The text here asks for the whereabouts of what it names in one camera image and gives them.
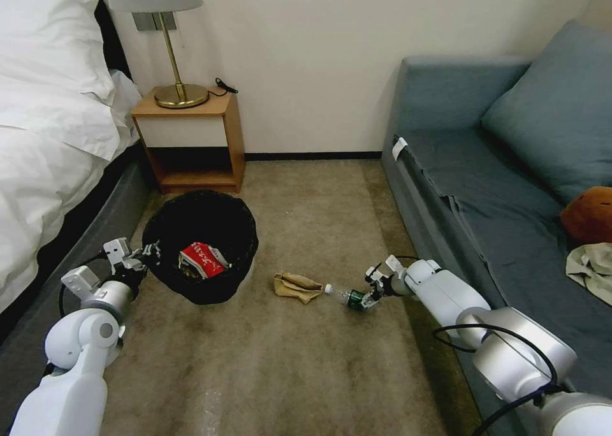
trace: water bottle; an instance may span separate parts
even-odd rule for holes
[[[340,288],[334,288],[332,285],[325,285],[325,294],[329,294],[338,302],[346,305],[350,309],[357,310],[358,312],[365,312],[365,307],[361,304],[361,301],[365,294],[356,289],[346,290]]]

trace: towel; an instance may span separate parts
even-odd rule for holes
[[[301,275],[277,273],[274,275],[274,292],[281,297],[295,297],[308,304],[323,292],[323,285]]]
[[[567,257],[565,274],[612,305],[612,243],[595,243],[574,249]]]

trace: red snack box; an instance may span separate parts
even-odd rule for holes
[[[195,268],[203,279],[219,275],[229,267],[218,249],[200,242],[194,242],[180,252],[180,263]]]

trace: sofa armrest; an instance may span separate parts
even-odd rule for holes
[[[402,61],[387,140],[394,134],[478,125],[529,67],[521,57],[408,57]]]

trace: white wall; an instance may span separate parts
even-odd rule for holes
[[[380,150],[401,58],[535,55],[588,0],[204,0],[172,34],[185,82],[240,89],[248,152]],[[171,84],[160,33],[115,22],[143,92]]]
[[[612,0],[591,0],[580,20],[588,25],[612,31]]]

